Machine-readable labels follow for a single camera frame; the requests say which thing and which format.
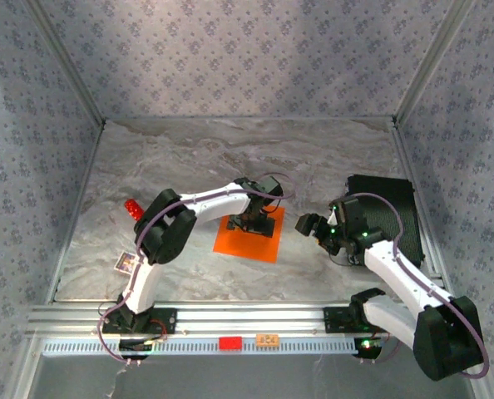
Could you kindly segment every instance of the orange square pad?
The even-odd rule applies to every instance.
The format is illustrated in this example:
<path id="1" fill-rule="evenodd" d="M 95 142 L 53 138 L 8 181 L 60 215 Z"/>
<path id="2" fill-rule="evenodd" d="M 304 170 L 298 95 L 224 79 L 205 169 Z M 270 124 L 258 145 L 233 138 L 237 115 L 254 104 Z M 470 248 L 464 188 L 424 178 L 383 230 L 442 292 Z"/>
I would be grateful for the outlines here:
<path id="1" fill-rule="evenodd" d="M 266 209 L 271 212 L 274 210 L 274 206 L 268 206 Z M 229 217 L 225 216 L 221 219 L 220 229 L 215 238 L 214 252 L 276 264 L 284 212 L 285 209 L 279 207 L 269 216 L 274 219 L 272 238 L 246 233 L 240 229 L 228 230 Z"/>

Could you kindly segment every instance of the red block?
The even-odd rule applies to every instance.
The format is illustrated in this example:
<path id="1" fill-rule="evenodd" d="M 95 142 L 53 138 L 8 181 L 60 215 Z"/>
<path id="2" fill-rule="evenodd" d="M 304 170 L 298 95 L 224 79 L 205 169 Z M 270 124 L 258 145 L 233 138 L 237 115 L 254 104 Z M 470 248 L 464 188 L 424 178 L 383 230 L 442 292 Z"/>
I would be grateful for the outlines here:
<path id="1" fill-rule="evenodd" d="M 133 199 L 128 199 L 125 202 L 125 208 L 136 222 L 144 215 L 144 210 Z"/>
<path id="2" fill-rule="evenodd" d="M 242 347 L 241 337 L 220 337 L 220 351 L 241 351 Z"/>

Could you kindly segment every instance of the wall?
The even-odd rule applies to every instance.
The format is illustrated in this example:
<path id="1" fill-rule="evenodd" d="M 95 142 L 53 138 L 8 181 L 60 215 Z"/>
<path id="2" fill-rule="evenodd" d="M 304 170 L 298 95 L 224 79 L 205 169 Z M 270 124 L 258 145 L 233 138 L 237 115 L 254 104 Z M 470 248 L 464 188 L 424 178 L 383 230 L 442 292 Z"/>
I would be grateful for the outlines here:
<path id="1" fill-rule="evenodd" d="M 0 397 L 43 303 L 97 128 L 19 1 L 0 2 Z"/>
<path id="2" fill-rule="evenodd" d="M 403 132 L 449 277 L 479 308 L 494 373 L 494 1 L 472 9 Z"/>
<path id="3" fill-rule="evenodd" d="M 111 119 L 392 115 L 451 0 L 41 3 Z"/>

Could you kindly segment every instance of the marble surface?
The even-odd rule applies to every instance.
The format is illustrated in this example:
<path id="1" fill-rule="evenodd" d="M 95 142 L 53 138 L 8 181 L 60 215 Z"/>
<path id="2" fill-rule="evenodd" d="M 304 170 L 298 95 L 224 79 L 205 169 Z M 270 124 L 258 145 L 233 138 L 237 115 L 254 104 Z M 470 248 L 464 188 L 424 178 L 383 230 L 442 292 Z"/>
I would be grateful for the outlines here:
<path id="1" fill-rule="evenodd" d="M 113 299 L 126 286 L 128 276 L 113 266 L 121 251 L 134 252 L 127 198 L 146 207 L 166 188 L 200 192 L 272 171 L 290 175 L 297 185 L 295 197 L 282 203 L 277 263 L 214 253 L 215 220 L 195 228 L 176 260 L 156 266 L 162 268 L 156 300 L 346 301 L 366 288 L 386 288 L 365 268 L 331 263 L 294 225 L 301 214 L 326 214 L 352 174 L 403 177 L 387 118 L 118 123 L 107 122 L 103 132 L 57 301 Z M 280 181 L 290 190 L 289 182 Z"/>

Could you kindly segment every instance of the purple cable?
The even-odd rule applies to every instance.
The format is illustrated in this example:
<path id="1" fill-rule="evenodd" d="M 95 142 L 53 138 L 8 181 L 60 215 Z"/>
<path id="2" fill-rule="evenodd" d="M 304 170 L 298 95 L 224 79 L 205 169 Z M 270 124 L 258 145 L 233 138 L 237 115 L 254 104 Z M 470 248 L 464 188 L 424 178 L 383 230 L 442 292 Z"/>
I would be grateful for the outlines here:
<path id="1" fill-rule="evenodd" d="M 376 195 L 373 193 L 358 193 L 358 194 L 353 194 L 355 197 L 373 197 L 376 198 L 377 200 L 381 200 L 385 205 L 389 207 L 389 209 L 395 214 L 395 217 L 397 218 L 397 223 L 399 227 L 399 232 L 395 239 L 393 240 L 393 256 L 395 257 L 397 264 L 400 266 L 400 268 L 408 275 L 409 278 L 411 278 L 415 284 L 417 284 L 419 287 L 424 289 L 426 292 L 429 291 L 428 295 L 434 297 L 437 299 L 439 302 L 447 306 L 451 312 L 453 312 L 457 318 L 463 323 L 463 325 L 467 328 L 467 330 L 471 333 L 472 337 L 476 341 L 478 348 L 480 349 L 480 352 L 482 353 L 483 356 L 483 369 L 477 373 L 477 374 L 468 374 L 467 372 L 461 372 L 464 377 L 470 378 L 470 379 L 479 379 L 479 378 L 484 378 L 486 374 L 489 372 L 489 354 L 487 353 L 486 347 L 478 335 L 477 330 L 469 323 L 467 318 L 462 315 L 462 313 L 457 310 L 454 305 L 452 305 L 450 302 L 448 302 L 446 299 L 444 299 L 441 295 L 436 293 L 435 291 L 430 291 L 429 287 L 421 281 L 415 274 L 412 273 L 412 271 L 406 267 L 404 262 L 397 256 L 398 255 L 398 241 L 400 238 L 403 236 L 404 233 L 404 226 L 403 226 L 403 221 L 400 217 L 400 214 L 397 212 L 395 207 L 385 198 L 381 197 L 380 195 Z"/>
<path id="2" fill-rule="evenodd" d="M 127 302 L 127 300 L 129 299 L 129 297 L 131 296 L 132 294 L 132 289 L 134 288 L 134 285 L 136 283 L 136 276 L 138 275 L 138 271 L 140 270 L 140 266 L 141 266 L 141 261 L 142 261 L 142 258 L 140 258 L 140 261 L 138 262 L 138 264 L 136 265 L 135 269 L 134 269 L 134 272 L 133 272 L 133 275 L 131 276 L 131 284 L 129 285 L 129 291 L 127 293 L 127 295 L 121 300 L 121 302 L 119 302 L 117 305 L 111 307 L 111 308 L 108 308 L 104 313 L 103 315 L 101 316 L 101 318 L 99 319 L 99 321 L 97 322 L 97 325 L 96 325 L 96 328 L 97 328 L 97 336 L 99 337 L 99 341 L 101 342 L 101 345 L 105 348 L 106 352 L 110 355 L 110 357 L 112 357 L 114 360 L 117 360 L 118 362 L 123 362 L 123 363 L 129 363 L 130 360 L 129 359 L 124 359 L 123 357 L 120 357 L 120 356 L 117 356 L 113 351 L 110 350 L 110 348 L 106 345 L 106 342 L 105 340 L 103 339 L 103 333 L 101 331 L 101 327 L 103 325 L 103 323 L 105 322 L 106 320 L 106 317 L 111 314 L 112 312 L 116 311 L 117 309 L 121 308 L 123 305 L 125 305 L 125 303 Z"/>
<path id="3" fill-rule="evenodd" d="M 295 183 L 294 183 L 293 179 L 291 179 L 289 176 L 287 176 L 284 173 L 279 173 L 279 172 L 268 173 L 268 174 L 265 174 L 263 176 L 266 176 L 266 175 L 281 175 L 281 176 L 285 177 L 286 179 L 288 179 L 289 181 L 291 181 L 292 184 L 294 185 L 294 189 L 291 191 L 291 194 L 282 195 L 282 196 L 278 197 L 276 195 L 260 193 L 259 191 L 255 191 L 255 190 L 234 189 L 234 190 L 228 190 L 228 191 L 224 190 L 224 191 L 220 191 L 220 192 L 214 193 L 214 194 L 203 195 L 202 197 L 198 197 L 195 200 L 197 200 L 197 201 L 213 200 L 214 198 L 226 197 L 226 196 L 232 195 L 232 194 L 256 194 L 262 198 L 267 198 L 270 200 L 287 200 L 288 198 L 291 198 L 295 195 Z M 149 232 L 149 230 L 151 229 L 153 224 L 156 223 L 157 220 L 160 220 L 161 218 L 163 218 L 165 214 L 167 214 L 170 210 L 176 208 L 177 206 L 181 206 L 183 204 L 193 204 L 193 203 L 194 203 L 194 199 L 184 199 L 184 200 L 175 202 L 169 206 L 166 206 L 162 211 L 160 211 L 157 215 L 155 215 L 155 217 L 150 220 L 150 222 L 146 225 L 146 227 L 141 231 L 140 235 L 138 236 L 138 240 L 136 241 L 136 253 L 138 255 L 140 255 L 141 257 L 145 256 L 140 251 L 141 243 L 143 242 L 144 238 L 146 237 L 147 232 Z"/>

